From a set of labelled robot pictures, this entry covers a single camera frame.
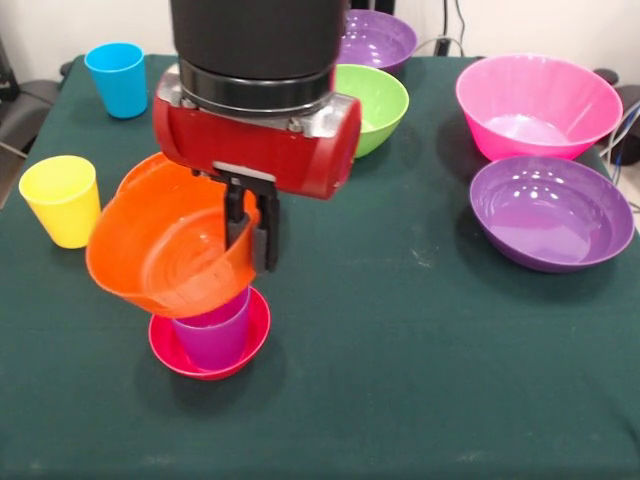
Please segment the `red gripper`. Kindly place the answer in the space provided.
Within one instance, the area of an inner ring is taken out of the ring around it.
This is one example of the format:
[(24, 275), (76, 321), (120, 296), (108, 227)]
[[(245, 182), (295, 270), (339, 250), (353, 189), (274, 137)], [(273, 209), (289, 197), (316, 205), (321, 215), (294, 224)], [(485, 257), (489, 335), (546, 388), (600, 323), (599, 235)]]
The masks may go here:
[[(361, 128), (358, 99), (330, 91), (319, 109), (305, 115), (238, 118), (189, 108), (179, 69), (168, 68), (158, 83), (153, 126), (165, 156), (218, 179), (251, 177), (279, 191), (326, 200), (346, 182)], [(224, 196), (225, 242), (230, 249), (248, 215), (246, 189), (229, 183)], [(259, 195), (252, 232), (252, 262), (258, 273), (273, 272), (279, 259), (280, 201)]]

